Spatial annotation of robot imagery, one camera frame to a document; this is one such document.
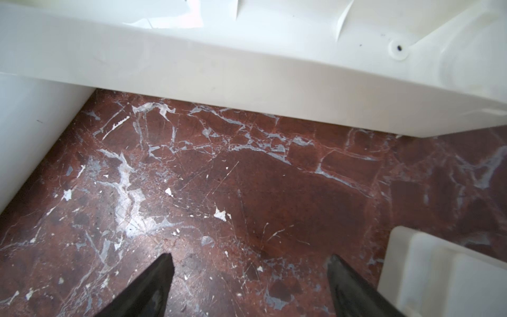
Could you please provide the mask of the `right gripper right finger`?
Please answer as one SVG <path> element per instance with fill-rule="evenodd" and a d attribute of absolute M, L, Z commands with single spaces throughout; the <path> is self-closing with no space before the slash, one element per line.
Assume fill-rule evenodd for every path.
<path fill-rule="evenodd" d="M 337 316 L 403 316 L 342 257 L 332 254 L 326 269 Z"/>

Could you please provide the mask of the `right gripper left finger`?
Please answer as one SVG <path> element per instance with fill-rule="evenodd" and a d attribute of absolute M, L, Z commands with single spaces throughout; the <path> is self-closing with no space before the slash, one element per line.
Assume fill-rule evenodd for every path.
<path fill-rule="evenodd" d="M 174 273 L 172 255 L 161 254 L 97 316 L 164 316 Z"/>

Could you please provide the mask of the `white wrap dispenser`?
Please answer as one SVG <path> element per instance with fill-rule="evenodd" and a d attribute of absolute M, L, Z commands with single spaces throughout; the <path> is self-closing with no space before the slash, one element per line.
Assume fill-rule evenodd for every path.
<path fill-rule="evenodd" d="M 506 123 L 506 2 L 2 1 L 1 71 L 439 136 Z"/>
<path fill-rule="evenodd" d="M 506 263 L 398 226 L 378 292 L 405 316 L 505 316 Z"/>

